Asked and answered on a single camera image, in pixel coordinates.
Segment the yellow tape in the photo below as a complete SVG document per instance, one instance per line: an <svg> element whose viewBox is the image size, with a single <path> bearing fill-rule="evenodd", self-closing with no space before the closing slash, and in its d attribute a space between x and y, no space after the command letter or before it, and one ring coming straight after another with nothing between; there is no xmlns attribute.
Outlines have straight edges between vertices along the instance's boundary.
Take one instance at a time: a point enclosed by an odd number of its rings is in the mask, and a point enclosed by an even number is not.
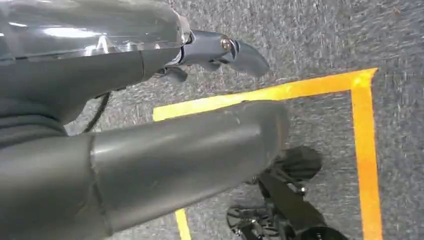
<svg viewBox="0 0 424 240"><path fill-rule="evenodd" d="M178 225L179 236L181 240L192 240L190 235L189 224L186 217L186 211L179 209L175 211L176 224Z"/></svg>
<svg viewBox="0 0 424 240"><path fill-rule="evenodd" d="M382 240L379 184L374 136L371 81L377 68L289 82L251 92L207 97L157 107L153 119L161 121L210 111L248 100L286 100L351 90L362 230L364 240ZM181 240L191 240L184 210L175 212Z"/></svg>
<svg viewBox="0 0 424 240"><path fill-rule="evenodd" d="M371 78L357 79L351 95L363 239L382 240Z"/></svg>

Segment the screw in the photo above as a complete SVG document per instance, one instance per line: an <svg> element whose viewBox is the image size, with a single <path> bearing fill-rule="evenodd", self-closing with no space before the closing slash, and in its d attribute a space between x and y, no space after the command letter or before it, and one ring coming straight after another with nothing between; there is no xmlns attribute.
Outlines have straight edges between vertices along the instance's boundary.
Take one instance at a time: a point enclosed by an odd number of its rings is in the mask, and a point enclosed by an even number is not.
<svg viewBox="0 0 424 240"><path fill-rule="evenodd" d="M222 36L221 37L221 47L225 51L230 51L231 50L231 47L232 47L231 40L227 36Z"/></svg>

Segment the robotic arm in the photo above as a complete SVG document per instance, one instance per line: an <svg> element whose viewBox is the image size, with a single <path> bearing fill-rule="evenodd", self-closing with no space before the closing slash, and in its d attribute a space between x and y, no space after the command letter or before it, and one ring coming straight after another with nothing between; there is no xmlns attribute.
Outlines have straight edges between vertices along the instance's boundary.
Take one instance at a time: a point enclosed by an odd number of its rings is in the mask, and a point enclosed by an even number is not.
<svg viewBox="0 0 424 240"><path fill-rule="evenodd" d="M279 201L279 185L289 204L302 200L290 181L270 175L288 135L281 102L67 135L63 125L88 100L155 75L183 82L179 67L193 64L210 71L227 64L256 77L269 70L253 47L192 30L163 3L0 1L0 239L102 239L253 176L275 202L265 208L278 215L274 225L289 226L281 239L325 226L313 207L318 217L303 224ZM230 227L245 239L266 236L250 224L256 217L236 219Z"/></svg>

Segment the cable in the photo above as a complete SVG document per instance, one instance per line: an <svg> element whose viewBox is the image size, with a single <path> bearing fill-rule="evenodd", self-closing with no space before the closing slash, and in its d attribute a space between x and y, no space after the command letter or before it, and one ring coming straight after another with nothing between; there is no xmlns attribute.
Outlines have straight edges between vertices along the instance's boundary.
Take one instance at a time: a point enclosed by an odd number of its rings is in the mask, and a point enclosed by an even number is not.
<svg viewBox="0 0 424 240"><path fill-rule="evenodd" d="M97 108L97 112L95 113L94 117L90 120L90 122L87 124L84 131L82 131L83 133L88 133L88 132L91 132L91 130L93 130L94 126L97 124L103 112L105 111L110 98L111 98L111 92L108 92L105 95L103 95L103 97L101 98L100 105Z"/></svg>

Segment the plastic cover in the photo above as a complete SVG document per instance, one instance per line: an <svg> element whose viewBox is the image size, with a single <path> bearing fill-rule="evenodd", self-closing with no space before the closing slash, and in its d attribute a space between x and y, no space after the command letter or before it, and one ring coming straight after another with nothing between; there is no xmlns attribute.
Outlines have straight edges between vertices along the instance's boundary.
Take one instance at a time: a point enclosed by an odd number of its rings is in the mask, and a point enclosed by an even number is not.
<svg viewBox="0 0 424 240"><path fill-rule="evenodd" d="M0 0L0 65L179 48L187 20L150 0Z"/></svg>

